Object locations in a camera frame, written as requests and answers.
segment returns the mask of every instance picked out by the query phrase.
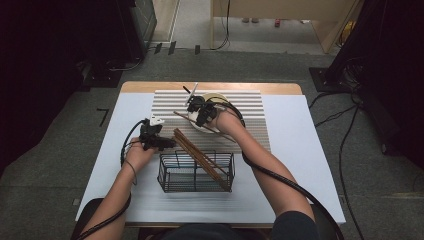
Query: wooden stick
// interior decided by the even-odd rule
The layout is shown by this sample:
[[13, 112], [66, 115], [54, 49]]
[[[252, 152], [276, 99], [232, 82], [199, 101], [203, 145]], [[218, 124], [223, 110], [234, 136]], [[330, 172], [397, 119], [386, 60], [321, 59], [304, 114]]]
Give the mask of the wooden stick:
[[226, 181], [224, 181], [224, 179], [222, 179], [221, 176], [215, 171], [215, 169], [208, 163], [204, 157], [205, 154], [200, 151], [200, 149], [198, 149], [193, 143], [191, 143], [178, 128], [174, 130], [174, 139], [178, 145], [180, 145], [214, 181], [216, 181], [224, 190], [230, 191]]
[[[188, 120], [188, 121], [190, 121], [190, 122], [196, 123], [196, 121], [194, 121], [193, 119], [190, 119], [190, 118], [188, 118], [187, 116], [184, 116], [183, 114], [181, 114], [181, 113], [179, 113], [179, 112], [174, 111], [174, 114], [176, 114], [176, 115], [178, 115], [178, 116], [180, 116], [180, 117], [182, 117], [182, 118], [184, 118], [184, 119], [186, 119], [186, 120]], [[226, 139], [230, 140], [230, 141], [231, 141], [231, 142], [233, 142], [233, 143], [237, 143], [236, 141], [234, 141], [234, 139], [231, 139], [231, 138], [229, 138], [229, 137], [225, 136], [224, 134], [222, 134], [222, 133], [220, 133], [220, 132], [217, 132], [217, 131], [213, 130], [212, 128], [209, 128], [209, 127], [207, 127], [207, 126], [205, 126], [205, 125], [203, 125], [202, 127], [204, 127], [205, 129], [207, 129], [207, 130], [209, 130], [209, 131], [211, 131], [211, 132], [213, 132], [213, 133], [218, 134], [218, 135], [219, 135], [219, 136], [221, 136], [221, 137], [224, 137], [224, 138], [226, 138]]]

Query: table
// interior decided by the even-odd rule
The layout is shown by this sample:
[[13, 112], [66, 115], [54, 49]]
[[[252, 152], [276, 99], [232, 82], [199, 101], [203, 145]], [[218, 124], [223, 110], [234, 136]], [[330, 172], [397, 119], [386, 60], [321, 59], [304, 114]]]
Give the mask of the table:
[[[214, 17], [227, 16], [228, 1], [211, 0], [211, 48]], [[312, 20], [321, 47], [328, 53], [348, 21], [358, 15], [362, 3], [363, 0], [231, 0], [229, 17]]]
[[[182, 89], [182, 86], [190, 89], [193, 83], [124, 83], [77, 219], [88, 201], [104, 197], [112, 185], [120, 169], [122, 143], [137, 121], [150, 117], [153, 92]], [[315, 195], [339, 224], [345, 222], [306, 98], [297, 84], [215, 82], [199, 83], [198, 89], [260, 90], [266, 116], [286, 115], [278, 121], [273, 118], [266, 120], [272, 153], [283, 160], [298, 183]], [[156, 180], [159, 157], [155, 155], [139, 173], [139, 183], [133, 187], [131, 206], [127, 210], [127, 226], [176, 227], [187, 222], [226, 222], [234, 227], [272, 227], [274, 212], [241, 154], [236, 154], [235, 165], [236, 177], [231, 193], [164, 193]]]

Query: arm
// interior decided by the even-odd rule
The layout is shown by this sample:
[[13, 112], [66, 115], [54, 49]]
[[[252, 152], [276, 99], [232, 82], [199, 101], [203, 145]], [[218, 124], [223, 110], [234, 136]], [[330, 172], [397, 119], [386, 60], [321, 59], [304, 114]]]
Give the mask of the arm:
[[[143, 150], [138, 138], [133, 138], [132, 147], [129, 149], [124, 164], [119, 171], [116, 179], [110, 188], [108, 194], [97, 208], [93, 217], [84, 227], [82, 232], [87, 231], [91, 227], [103, 222], [104, 220], [115, 215], [125, 205], [130, 196], [131, 184], [134, 180], [134, 171], [140, 171], [152, 158], [155, 153], [154, 149]], [[120, 239], [125, 226], [125, 213], [112, 223], [101, 228], [99, 231], [88, 236], [86, 239]]]
[[[210, 124], [233, 137], [253, 163], [296, 182], [286, 166], [250, 135], [234, 112], [229, 109], [220, 111]], [[302, 194], [256, 169], [253, 169], [253, 173], [276, 216], [287, 211], [298, 211], [314, 220], [311, 206]]]

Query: wooden table edge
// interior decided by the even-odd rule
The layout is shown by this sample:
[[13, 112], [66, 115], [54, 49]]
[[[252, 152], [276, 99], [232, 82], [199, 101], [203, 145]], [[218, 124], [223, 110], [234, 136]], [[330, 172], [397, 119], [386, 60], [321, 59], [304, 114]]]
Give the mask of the wooden table edge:
[[[156, 90], [192, 89], [194, 82], [153, 82], [128, 81], [122, 84], [121, 93], [154, 93]], [[260, 90], [266, 95], [302, 95], [296, 83], [239, 83], [239, 82], [199, 82], [199, 90]]]

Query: hand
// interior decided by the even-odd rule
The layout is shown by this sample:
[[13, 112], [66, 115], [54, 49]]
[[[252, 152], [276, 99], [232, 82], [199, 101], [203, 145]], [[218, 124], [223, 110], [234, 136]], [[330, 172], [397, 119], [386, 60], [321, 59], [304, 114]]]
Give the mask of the hand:
[[150, 148], [147, 150], [143, 149], [143, 145], [140, 143], [140, 140], [135, 137], [131, 139], [131, 146], [125, 157], [125, 161], [131, 163], [136, 172], [139, 172], [152, 158], [153, 154], [156, 152], [156, 148]]
[[239, 127], [243, 128], [240, 119], [237, 117], [237, 114], [227, 108], [226, 110], [218, 109], [217, 116], [210, 123], [210, 127], [215, 127], [222, 133], [232, 135], [234, 131], [237, 131]]

